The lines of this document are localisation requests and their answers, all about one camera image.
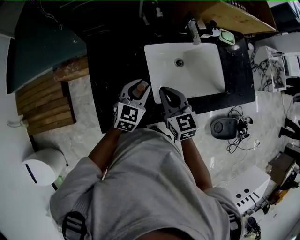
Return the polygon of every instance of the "grey t-shirt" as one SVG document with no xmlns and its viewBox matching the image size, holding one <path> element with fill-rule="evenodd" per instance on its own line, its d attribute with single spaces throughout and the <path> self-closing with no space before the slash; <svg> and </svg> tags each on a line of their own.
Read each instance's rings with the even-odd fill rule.
<svg viewBox="0 0 300 240">
<path fill-rule="evenodd" d="M 151 129 L 121 135 L 103 180 L 88 157 L 79 161 L 50 200 L 59 225 L 90 188 L 86 239 L 134 240 L 175 228 L 195 240 L 229 240 L 228 214 L 240 219 L 230 193 L 219 187 L 201 191 L 176 145 Z"/>
</svg>

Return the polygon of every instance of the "sink basin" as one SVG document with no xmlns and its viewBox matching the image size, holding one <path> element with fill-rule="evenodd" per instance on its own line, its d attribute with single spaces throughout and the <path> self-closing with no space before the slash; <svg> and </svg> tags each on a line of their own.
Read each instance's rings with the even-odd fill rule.
<svg viewBox="0 0 300 240">
<path fill-rule="evenodd" d="M 165 43 L 144 47 L 154 101 L 160 87 L 182 92 L 186 98 L 225 92 L 218 47 L 211 43 Z"/>
</svg>

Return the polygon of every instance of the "marble countertop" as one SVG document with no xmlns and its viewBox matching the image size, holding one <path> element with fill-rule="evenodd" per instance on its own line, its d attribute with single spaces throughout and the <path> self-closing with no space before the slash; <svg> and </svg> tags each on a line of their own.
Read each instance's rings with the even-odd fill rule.
<svg viewBox="0 0 300 240">
<path fill-rule="evenodd" d="M 189 98 L 193 111 L 200 114 L 255 101 L 252 70 L 243 35 L 235 33 L 236 44 L 233 46 L 217 37 L 202 41 L 218 46 L 226 92 Z M 113 104 L 123 86 L 136 79 L 150 83 L 144 46 L 170 42 L 192 42 L 192 39 L 162 23 L 155 27 L 140 24 L 131 29 L 119 28 L 87 43 L 92 92 L 103 133 L 113 125 Z M 152 92 L 145 108 L 141 126 L 163 121 L 163 107 L 154 102 Z"/>
</svg>

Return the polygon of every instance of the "soap dish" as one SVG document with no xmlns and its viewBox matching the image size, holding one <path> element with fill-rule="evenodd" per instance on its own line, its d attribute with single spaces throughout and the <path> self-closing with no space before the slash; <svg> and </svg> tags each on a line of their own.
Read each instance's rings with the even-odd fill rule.
<svg viewBox="0 0 300 240">
<path fill-rule="evenodd" d="M 230 45 L 234 45 L 235 44 L 234 35 L 231 32 L 226 31 L 226 30 L 224 30 L 222 28 L 220 28 L 219 39 L 222 42 L 228 43 Z"/>
</svg>

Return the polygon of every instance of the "sink drain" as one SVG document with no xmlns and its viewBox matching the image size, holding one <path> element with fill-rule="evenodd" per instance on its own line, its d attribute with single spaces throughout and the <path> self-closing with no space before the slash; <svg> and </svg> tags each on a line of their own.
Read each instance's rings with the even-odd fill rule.
<svg viewBox="0 0 300 240">
<path fill-rule="evenodd" d="M 180 58 L 176 58 L 174 63 L 175 63 L 175 66 L 178 68 L 181 68 L 183 66 L 183 60 Z"/>
</svg>

